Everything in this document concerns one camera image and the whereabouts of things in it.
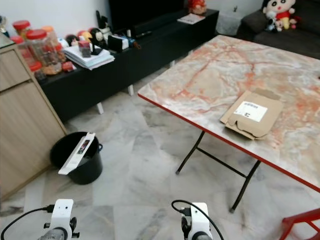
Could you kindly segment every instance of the white paper in bucket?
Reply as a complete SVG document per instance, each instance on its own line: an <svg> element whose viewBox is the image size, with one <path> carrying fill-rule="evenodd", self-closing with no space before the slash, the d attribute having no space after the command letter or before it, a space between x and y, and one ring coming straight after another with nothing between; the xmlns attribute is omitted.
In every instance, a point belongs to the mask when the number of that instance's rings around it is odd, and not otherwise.
<svg viewBox="0 0 320 240"><path fill-rule="evenodd" d="M95 135L96 133L94 132L88 132L86 136L81 138L62 168L59 170L58 174L68 175L72 170L78 167L81 159L84 157L91 143L95 139Z"/></svg>

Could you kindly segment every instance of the barcode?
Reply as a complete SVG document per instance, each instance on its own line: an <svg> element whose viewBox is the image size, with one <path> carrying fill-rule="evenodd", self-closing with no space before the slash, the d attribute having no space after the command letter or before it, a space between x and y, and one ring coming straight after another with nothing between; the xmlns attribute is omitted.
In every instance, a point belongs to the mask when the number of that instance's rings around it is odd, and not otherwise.
<svg viewBox="0 0 320 240"><path fill-rule="evenodd" d="M258 106L257 106L257 105L254 105L254 104L252 104L252 103L250 103L250 102L245 102L245 103L244 103L244 105L247 105L247 106L253 107L253 108L255 108L255 109L257 109L257 108L258 108Z"/></svg>

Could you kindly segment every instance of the television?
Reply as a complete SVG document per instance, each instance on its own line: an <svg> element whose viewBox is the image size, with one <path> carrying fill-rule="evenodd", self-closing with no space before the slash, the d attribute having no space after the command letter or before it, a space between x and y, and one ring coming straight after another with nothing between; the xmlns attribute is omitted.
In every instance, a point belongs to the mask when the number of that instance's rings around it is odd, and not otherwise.
<svg viewBox="0 0 320 240"><path fill-rule="evenodd" d="M158 22L163 22L160 18L164 16L164 21L168 21L170 16L186 7L185 2L186 0L109 0L112 32L126 29L134 31L134 26L137 25L145 25L157 19Z"/></svg>

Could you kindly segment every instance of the red table edge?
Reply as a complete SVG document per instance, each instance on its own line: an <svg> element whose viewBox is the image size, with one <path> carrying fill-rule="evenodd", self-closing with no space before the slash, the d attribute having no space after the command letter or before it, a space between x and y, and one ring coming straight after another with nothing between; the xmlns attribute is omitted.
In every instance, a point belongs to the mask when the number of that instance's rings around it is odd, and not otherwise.
<svg viewBox="0 0 320 240"><path fill-rule="evenodd" d="M161 108L161 109L163 109L163 110L167 111L168 113L171 113L172 115L175 115L176 117L178 117L178 118L180 118L180 119L182 119L182 120L184 120L184 121L186 121L186 122L190 123L191 125L193 125L193 126L197 127L198 129L201 129L202 131L204 131L204 132L206 132L206 133L208 133L208 134L210 134L210 135L212 135L212 136L214 136L214 137L216 137L216 138L218 138L218 139L220 139L220 140L224 141L225 143L227 143L227 144L229 144L229 145L231 145L231 146L233 146L233 147L235 147L235 148L239 149L240 151L242 151L242 152L244 152L244 153L246 153L246 154L250 155L251 157L253 157L253 158L255 158L255 159L257 159L257 160L259 160L259 161L261 161L261 162L263 162L263 163L265 163L265 164L267 164L267 165L269 165L270 167L272 167L272 168L274 168L274 169L276 169L276 170L280 171L281 173L283 173L283 174L285 174L285 175L287 175L287 176L289 176L289 177L291 177L291 178L293 178L293 179L297 180L298 182L300 182L300 183L302 183L302 184L304 184L304 185L308 186L309 188L311 188L311 189L313 189L313 190L315 190L315 191L317 191L317 192L319 192L319 193L320 193L320 188L319 188L319 187L317 187L317 186L315 186L315 185L313 185L313 184L311 184L311 183L307 182L306 180L303 180L302 178L300 178L300 177L298 177L298 176L296 176L296 175L292 174L291 172L289 172L289 171L287 171L287 170L285 170L285 169L283 169L283 168L281 168L281 167L279 167L279 166L277 166L277 165L275 165L275 164L273 164L273 163L271 163L271 162L269 162L269 161L265 160L264 158L262 158L262 157L260 157L260 156L258 156L258 155L256 155L256 154L254 154L254 153L252 153L252 152L250 152L250 151L248 151L248 150L244 149L243 147L241 147L241 146L239 146L239 145L237 145L237 144L235 144L235 143L233 143L233 142L231 142L231 141L229 141L229 140L227 140L227 139L225 139L225 138L223 138L223 137L221 137L221 136L219 136L219 135L217 135L217 134L215 134L215 133L213 133L213 132L209 131L208 129L205 129L205 128L203 128L203 127L199 126L198 124L196 124L196 123L194 123L194 122L192 122L192 121L188 120L187 118L185 118L185 117L183 117L183 116L181 116L181 115L179 115L179 114L177 114L177 113L175 113L175 112L173 112L173 111L171 111L171 110L169 110L169 109L167 109L167 108L163 107L162 105L160 105L160 104L158 104L158 103L156 103L156 102L154 102L154 101L150 100L149 98L147 98L147 97L145 97L145 96L141 95L140 93L138 93L137 95L138 95L140 98L142 98L142 99L144 99L144 100L146 100L146 101L148 101L148 102L152 103L153 105L156 105L157 107L159 107L159 108Z"/></svg>

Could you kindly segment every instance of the black bucket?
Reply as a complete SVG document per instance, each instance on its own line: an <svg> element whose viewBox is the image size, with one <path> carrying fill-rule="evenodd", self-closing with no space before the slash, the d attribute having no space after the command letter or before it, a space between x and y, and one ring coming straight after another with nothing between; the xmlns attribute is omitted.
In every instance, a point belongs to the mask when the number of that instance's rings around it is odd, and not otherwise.
<svg viewBox="0 0 320 240"><path fill-rule="evenodd" d="M80 131L61 138L51 149L51 163L60 169L85 135L87 135L87 132ZM73 182L80 185L90 184L100 176L103 169L100 157L102 148L103 146L98 139L94 137L79 165L68 174Z"/></svg>

